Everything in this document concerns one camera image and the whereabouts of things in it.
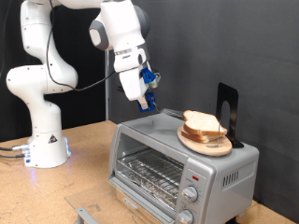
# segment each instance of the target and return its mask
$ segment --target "wooden plate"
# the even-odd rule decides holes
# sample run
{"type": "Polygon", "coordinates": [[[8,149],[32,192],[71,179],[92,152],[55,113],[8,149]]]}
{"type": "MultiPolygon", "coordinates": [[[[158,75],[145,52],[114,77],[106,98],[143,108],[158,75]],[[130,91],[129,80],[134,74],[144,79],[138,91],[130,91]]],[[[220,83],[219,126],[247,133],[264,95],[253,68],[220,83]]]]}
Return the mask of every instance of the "wooden plate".
{"type": "Polygon", "coordinates": [[[210,141],[208,143],[198,143],[190,140],[181,135],[181,130],[183,126],[178,128],[178,138],[179,140],[189,149],[199,152],[208,156],[224,156],[232,151],[232,143],[227,137],[221,137],[219,139],[219,145],[221,147],[214,147],[217,145],[217,140],[210,141]]]}

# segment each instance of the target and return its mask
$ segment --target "silver toaster oven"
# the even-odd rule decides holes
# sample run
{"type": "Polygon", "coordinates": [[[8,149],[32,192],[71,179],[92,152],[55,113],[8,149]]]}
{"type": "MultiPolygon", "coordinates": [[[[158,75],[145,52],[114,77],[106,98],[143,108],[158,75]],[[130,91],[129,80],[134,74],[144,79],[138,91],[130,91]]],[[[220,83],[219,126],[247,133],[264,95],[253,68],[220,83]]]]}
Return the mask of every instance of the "silver toaster oven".
{"type": "Polygon", "coordinates": [[[183,123],[159,114],[119,124],[109,182],[158,223],[223,224],[244,215],[252,203],[259,151],[244,144],[222,157],[196,153],[178,139],[183,123]]]}

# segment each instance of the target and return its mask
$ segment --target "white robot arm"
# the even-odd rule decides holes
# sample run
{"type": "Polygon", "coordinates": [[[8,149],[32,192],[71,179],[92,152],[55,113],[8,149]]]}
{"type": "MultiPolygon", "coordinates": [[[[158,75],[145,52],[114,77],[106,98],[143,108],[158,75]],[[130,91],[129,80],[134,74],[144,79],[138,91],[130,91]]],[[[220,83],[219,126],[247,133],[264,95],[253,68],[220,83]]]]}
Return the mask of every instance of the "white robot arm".
{"type": "Polygon", "coordinates": [[[150,30],[148,15],[131,0],[105,0],[101,13],[93,21],[90,34],[93,44],[101,50],[114,49],[114,69],[120,73],[124,92],[130,101],[137,100],[141,112],[155,108],[149,86],[156,87],[151,72],[149,52],[144,38],[150,30]]]}
{"type": "Polygon", "coordinates": [[[7,87],[27,104],[32,121],[28,145],[15,148],[22,148],[26,153],[26,166],[40,168],[61,165],[69,156],[62,135],[60,108],[45,101],[44,94],[71,91],[78,83],[76,70],[61,58],[52,37],[47,50],[51,5],[75,9],[101,8],[100,15],[90,27],[92,41],[101,50],[114,49],[114,67],[120,73],[125,94],[129,100],[139,102],[142,112],[155,108],[153,93],[146,91],[149,85],[156,84],[157,79],[150,71],[150,56],[143,37],[149,31],[149,20],[131,0],[24,1],[21,5],[23,47],[42,64],[11,69],[7,74],[7,87]]]}

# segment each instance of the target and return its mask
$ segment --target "control panel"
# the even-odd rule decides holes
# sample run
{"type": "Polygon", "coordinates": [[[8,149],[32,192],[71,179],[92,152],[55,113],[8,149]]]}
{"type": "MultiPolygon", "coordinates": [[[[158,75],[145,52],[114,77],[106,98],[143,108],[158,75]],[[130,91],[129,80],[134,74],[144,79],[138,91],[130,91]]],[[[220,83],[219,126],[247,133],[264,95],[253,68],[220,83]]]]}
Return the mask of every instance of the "control panel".
{"type": "Polygon", "coordinates": [[[180,224],[196,223],[198,213],[201,207],[201,198],[205,191],[206,178],[197,174],[195,171],[188,169],[185,181],[181,191],[181,206],[178,213],[180,224]]]}

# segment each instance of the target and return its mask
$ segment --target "toast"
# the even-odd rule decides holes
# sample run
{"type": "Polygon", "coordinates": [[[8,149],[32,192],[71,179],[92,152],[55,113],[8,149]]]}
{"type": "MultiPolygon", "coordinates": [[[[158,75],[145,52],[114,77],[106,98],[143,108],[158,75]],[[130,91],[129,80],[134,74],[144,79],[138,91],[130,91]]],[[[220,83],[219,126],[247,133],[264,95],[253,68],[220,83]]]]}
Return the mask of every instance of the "toast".
{"type": "Polygon", "coordinates": [[[181,135],[185,138],[193,140],[198,143],[208,143],[209,141],[216,140],[218,136],[207,136],[207,135],[198,135],[198,134],[190,134],[187,133],[185,130],[181,130],[181,135]]]}
{"type": "Polygon", "coordinates": [[[227,130],[220,126],[214,115],[186,110],[183,113],[183,118],[186,120],[184,130],[187,133],[216,137],[227,134],[227,130]]]}

